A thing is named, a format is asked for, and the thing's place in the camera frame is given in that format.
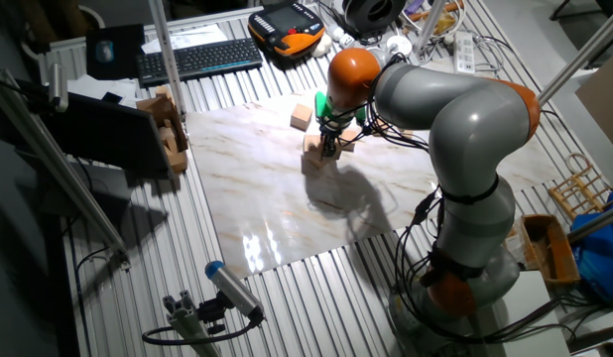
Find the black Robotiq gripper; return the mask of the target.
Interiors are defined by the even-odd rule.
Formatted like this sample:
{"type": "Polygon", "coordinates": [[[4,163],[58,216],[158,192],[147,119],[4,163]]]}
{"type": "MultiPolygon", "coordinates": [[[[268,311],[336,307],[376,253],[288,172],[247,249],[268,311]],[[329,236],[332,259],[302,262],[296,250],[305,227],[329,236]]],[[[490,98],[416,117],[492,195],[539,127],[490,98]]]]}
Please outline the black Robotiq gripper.
{"type": "Polygon", "coordinates": [[[319,118],[318,127],[323,146],[323,157],[333,160],[337,156],[337,145],[335,141],[331,142],[331,137],[338,137],[342,133],[342,125],[329,118],[319,118]]]}

